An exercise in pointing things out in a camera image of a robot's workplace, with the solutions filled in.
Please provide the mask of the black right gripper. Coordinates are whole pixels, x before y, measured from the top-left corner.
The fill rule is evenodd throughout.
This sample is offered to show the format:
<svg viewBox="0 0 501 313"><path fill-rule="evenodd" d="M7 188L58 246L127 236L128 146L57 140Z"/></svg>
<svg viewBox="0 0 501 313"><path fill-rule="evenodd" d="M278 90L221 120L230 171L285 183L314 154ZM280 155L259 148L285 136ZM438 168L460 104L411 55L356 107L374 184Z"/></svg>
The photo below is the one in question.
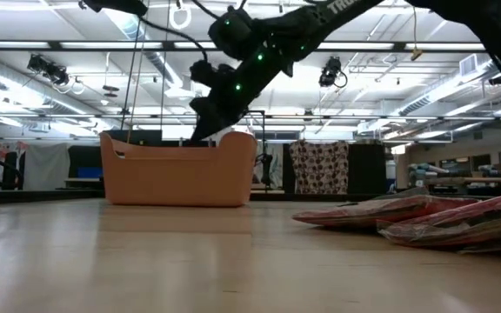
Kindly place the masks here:
<svg viewBox="0 0 501 313"><path fill-rule="evenodd" d="M210 88L206 97L196 97L190 107L197 113L191 140L200 141L241 120L251 102L281 72L293 75L294 62L279 51L260 48L237 68L227 64L213 67L200 60L190 67L192 81Z"/></svg>

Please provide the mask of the orange plastic basket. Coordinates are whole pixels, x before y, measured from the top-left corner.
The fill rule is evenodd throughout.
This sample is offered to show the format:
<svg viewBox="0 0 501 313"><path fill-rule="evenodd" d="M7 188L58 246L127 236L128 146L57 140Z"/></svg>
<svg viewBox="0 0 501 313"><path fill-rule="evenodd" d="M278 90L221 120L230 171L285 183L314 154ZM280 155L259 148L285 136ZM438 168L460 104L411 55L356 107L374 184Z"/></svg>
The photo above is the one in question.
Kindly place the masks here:
<svg viewBox="0 0 501 313"><path fill-rule="evenodd" d="M232 131L216 147L149 147L100 134L114 205L239 207L250 200L257 140Z"/></svg>

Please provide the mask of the red patterned hanging cloth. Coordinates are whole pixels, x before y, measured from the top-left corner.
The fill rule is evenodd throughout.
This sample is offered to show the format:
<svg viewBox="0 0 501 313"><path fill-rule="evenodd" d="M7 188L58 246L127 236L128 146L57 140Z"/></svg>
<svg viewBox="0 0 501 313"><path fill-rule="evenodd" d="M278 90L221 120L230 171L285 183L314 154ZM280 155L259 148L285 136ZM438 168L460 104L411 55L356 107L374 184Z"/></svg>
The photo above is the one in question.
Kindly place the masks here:
<svg viewBox="0 0 501 313"><path fill-rule="evenodd" d="M350 151L347 142L310 143L300 140L291 143L289 150L298 194L347 193Z"/></svg>

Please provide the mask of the black monitor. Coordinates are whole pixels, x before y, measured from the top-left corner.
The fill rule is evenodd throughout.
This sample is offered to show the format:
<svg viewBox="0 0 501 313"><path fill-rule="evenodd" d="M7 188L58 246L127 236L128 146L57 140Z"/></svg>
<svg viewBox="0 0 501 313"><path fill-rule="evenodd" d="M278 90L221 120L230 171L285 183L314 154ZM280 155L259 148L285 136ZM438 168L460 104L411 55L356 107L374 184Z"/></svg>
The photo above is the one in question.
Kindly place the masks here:
<svg viewBox="0 0 501 313"><path fill-rule="evenodd" d="M157 147L162 142L161 130L105 130L112 139L129 144Z"/></svg>

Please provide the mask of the black overhead light bar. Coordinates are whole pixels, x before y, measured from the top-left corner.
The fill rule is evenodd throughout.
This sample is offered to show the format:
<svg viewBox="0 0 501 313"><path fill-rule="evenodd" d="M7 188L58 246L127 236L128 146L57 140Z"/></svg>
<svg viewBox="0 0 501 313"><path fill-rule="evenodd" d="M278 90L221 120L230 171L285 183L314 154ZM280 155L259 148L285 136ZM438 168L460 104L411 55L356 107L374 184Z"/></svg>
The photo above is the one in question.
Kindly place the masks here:
<svg viewBox="0 0 501 313"><path fill-rule="evenodd" d="M322 52L412 52L418 49L427 53L482 53L481 43L440 43L440 42L370 42L370 41L329 41L320 43L315 50ZM0 50L27 51L196 51L198 46L186 41L0 41Z"/></svg>

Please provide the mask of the black cabinet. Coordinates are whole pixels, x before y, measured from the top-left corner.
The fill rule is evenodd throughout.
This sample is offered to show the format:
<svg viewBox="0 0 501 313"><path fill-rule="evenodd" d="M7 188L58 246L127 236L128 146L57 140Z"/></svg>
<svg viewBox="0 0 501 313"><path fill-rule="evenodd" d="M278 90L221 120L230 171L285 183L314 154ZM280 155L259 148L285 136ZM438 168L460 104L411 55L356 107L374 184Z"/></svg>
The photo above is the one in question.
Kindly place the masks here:
<svg viewBox="0 0 501 313"><path fill-rule="evenodd" d="M385 194L386 168L381 144L353 143L348 155L348 194Z"/></svg>

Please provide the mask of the white hanging sheet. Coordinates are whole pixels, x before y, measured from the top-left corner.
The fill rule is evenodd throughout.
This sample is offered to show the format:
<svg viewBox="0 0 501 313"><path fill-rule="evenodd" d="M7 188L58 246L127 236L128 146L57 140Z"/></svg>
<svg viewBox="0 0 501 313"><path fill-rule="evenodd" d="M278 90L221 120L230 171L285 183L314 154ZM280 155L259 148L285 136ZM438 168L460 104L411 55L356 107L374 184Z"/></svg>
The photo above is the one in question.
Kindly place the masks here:
<svg viewBox="0 0 501 313"><path fill-rule="evenodd" d="M69 170L67 143L29 145L25 150L23 189L53 191L64 188Z"/></svg>

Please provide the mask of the wooden workbench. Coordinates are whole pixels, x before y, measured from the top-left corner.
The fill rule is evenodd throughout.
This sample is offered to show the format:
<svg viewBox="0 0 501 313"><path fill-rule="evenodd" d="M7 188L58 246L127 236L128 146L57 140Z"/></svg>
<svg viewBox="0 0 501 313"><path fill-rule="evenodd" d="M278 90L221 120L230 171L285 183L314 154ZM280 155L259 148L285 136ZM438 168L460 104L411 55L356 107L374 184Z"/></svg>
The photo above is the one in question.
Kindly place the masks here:
<svg viewBox="0 0 501 313"><path fill-rule="evenodd" d="M499 158L498 163L490 155L411 163L408 186L425 187L435 195L501 196L501 152Z"/></svg>

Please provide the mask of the black metal stand frame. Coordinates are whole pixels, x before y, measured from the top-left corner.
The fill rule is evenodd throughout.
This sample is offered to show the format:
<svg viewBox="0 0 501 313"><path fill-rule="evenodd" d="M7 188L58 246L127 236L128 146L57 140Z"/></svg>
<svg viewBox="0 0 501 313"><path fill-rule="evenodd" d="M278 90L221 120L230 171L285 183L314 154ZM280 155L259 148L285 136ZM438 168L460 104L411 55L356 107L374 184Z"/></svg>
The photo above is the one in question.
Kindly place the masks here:
<svg viewBox="0 0 501 313"><path fill-rule="evenodd" d="M250 119L254 119L256 115L260 115L262 117L262 122L261 122L261 137L259 137L260 142L262 143L262 152L261 153L267 153L267 148L266 148L266 138L265 138L265 111L264 110L248 110L246 112L246 115Z"/></svg>

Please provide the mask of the horizontal ceiling rail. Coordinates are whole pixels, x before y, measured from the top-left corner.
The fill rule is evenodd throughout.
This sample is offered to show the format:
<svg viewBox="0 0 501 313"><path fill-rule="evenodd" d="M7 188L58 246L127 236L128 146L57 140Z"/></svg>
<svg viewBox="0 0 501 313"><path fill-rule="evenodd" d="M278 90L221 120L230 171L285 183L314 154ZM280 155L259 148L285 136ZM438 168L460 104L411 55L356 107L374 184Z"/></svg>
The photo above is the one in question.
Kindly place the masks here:
<svg viewBox="0 0 501 313"><path fill-rule="evenodd" d="M8 118L116 118L123 117L122 114L28 114L28 113L0 113L0 117ZM198 119L199 116L194 114L165 114L165 115L148 115L148 114L134 114L132 116L136 119ZM263 119L283 119L283 120L428 120L428 121L499 121L501 116L385 116L385 115L268 115L262 111L252 111L249 114L241 117L253 118L261 117Z"/></svg>

